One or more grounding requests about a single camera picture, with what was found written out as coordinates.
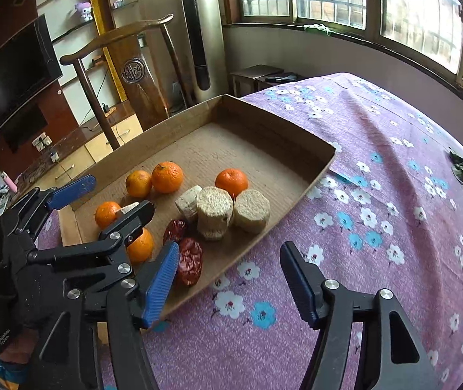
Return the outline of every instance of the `bed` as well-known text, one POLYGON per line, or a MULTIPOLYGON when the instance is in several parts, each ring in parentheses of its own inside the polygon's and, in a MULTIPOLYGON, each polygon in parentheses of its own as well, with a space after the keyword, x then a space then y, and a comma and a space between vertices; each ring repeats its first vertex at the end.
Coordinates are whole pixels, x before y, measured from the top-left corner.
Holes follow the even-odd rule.
MULTIPOLYGON (((293 240, 352 290, 390 288, 418 329, 443 389, 463 381, 463 186, 447 149, 463 147, 391 93, 340 73, 244 98, 336 147, 330 170, 212 286, 144 336, 161 389, 296 389, 318 332, 303 322, 280 269, 293 240)), ((39 246, 56 239, 56 216, 39 246)), ((343 388, 353 388, 354 324, 343 388)), ((102 349, 107 389, 115 386, 102 349)))

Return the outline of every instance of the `plush toy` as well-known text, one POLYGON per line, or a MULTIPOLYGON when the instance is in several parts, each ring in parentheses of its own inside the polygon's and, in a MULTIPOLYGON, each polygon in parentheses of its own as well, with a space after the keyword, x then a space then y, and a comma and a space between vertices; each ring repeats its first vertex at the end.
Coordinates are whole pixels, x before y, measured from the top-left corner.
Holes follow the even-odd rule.
POLYGON ((93 10, 91 3, 86 1, 85 3, 76 3, 75 9, 78 13, 80 13, 80 20, 82 22, 89 22, 93 20, 93 15, 91 11, 93 10))

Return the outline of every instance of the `dried red date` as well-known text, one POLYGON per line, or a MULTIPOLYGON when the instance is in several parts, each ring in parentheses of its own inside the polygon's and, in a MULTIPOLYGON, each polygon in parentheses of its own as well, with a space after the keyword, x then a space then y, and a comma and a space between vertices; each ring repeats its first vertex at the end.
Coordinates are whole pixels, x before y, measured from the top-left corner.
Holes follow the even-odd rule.
POLYGON ((201 276, 202 248, 192 238, 184 238, 179 243, 178 280, 185 286, 193 286, 201 276))
POLYGON ((168 240, 179 243, 185 236, 187 226, 188 224, 185 220, 170 221, 165 229, 165 234, 163 235, 163 245, 168 240))

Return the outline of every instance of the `cardboard box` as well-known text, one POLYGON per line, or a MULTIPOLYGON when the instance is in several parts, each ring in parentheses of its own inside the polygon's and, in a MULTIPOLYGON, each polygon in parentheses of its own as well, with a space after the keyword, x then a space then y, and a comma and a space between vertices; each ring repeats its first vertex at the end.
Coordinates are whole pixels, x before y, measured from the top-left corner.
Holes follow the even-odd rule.
POLYGON ((135 201, 127 195, 127 175, 173 161, 185 175, 180 190, 168 195, 152 190, 148 197, 156 205, 146 226, 156 243, 154 257, 168 222, 181 216, 174 204, 179 195, 195 185, 213 186, 226 168, 242 170, 250 188, 269 199, 267 227, 254 235, 231 226, 218 242, 196 237, 203 248, 201 277, 191 288, 174 284, 162 313, 166 316, 243 257, 314 186, 333 157, 332 146, 290 121, 228 95, 215 97, 157 124, 86 170, 83 174, 96 178, 96 188, 59 212, 62 241, 96 240, 96 208, 104 201, 122 206, 135 201))

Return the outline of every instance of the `television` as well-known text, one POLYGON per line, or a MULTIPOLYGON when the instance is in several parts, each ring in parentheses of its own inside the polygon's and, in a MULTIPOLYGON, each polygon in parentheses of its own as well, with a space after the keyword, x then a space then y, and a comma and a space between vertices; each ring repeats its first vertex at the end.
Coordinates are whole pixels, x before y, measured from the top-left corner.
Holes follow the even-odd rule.
POLYGON ((61 76, 45 16, 41 15, 0 48, 0 128, 61 76))

